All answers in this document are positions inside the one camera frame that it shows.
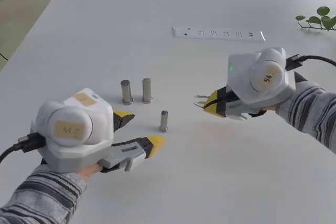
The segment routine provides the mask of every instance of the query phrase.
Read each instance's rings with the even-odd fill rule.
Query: socket
[[[224,39],[232,41],[264,42],[262,31],[237,30],[230,28],[174,27],[173,36],[192,39]]]

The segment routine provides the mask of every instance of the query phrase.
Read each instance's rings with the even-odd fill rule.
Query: white power strip
[[[236,41],[265,41],[263,32],[229,28],[174,27],[174,37],[193,39],[225,39]]]

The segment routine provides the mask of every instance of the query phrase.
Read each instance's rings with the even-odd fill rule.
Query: floor
[[[50,0],[0,0],[0,53],[10,59]],[[0,71],[7,63],[0,55]]]

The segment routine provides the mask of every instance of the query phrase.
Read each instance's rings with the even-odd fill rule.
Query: sleeve
[[[336,153],[336,93],[326,92],[296,73],[296,93],[276,113]]]
[[[0,208],[0,224],[65,224],[86,189],[76,173],[57,174],[40,165]]]

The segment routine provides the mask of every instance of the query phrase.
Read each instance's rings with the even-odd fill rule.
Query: striped sleeve
[[[276,112],[298,131],[311,135],[336,153],[336,93],[326,92],[299,77],[296,94],[281,103]]]
[[[76,173],[57,174],[41,165],[0,208],[0,224],[65,224],[86,188]]]

